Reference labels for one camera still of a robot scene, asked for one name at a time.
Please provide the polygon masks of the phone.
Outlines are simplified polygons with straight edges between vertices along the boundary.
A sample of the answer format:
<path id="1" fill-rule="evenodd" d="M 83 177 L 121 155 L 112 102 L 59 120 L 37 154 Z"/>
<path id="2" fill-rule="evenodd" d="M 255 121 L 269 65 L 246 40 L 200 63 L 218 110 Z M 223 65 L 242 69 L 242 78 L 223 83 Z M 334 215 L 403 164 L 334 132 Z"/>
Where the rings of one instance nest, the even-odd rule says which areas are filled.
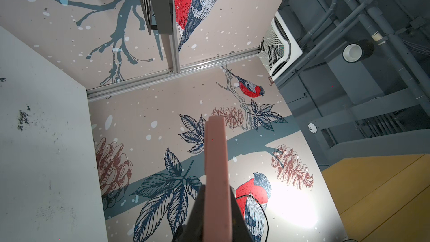
<path id="1" fill-rule="evenodd" d="M 232 241 L 231 189 L 225 118 L 210 116 L 204 133 L 204 242 Z"/>

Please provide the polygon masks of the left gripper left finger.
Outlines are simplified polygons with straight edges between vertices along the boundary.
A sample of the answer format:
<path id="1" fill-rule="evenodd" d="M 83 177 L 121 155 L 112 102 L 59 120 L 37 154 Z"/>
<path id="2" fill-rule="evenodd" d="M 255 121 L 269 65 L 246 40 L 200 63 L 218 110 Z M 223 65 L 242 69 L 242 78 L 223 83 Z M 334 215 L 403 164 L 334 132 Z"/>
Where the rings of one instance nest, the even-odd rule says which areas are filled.
<path id="1" fill-rule="evenodd" d="M 202 185 L 195 200 L 188 223 L 181 236 L 182 242 L 202 242 L 206 186 Z"/>

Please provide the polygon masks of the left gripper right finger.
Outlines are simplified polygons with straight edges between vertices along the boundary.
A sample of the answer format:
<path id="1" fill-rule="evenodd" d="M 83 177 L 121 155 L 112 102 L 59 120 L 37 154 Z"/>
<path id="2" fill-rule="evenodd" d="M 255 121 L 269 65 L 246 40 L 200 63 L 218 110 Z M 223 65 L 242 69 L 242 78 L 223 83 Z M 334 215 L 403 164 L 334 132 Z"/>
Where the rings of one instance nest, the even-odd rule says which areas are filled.
<path id="1" fill-rule="evenodd" d="M 232 213 L 232 241 L 233 242 L 253 242 L 251 233 L 249 232 L 244 218 L 236 201 L 235 190 L 231 190 L 231 213 Z"/>

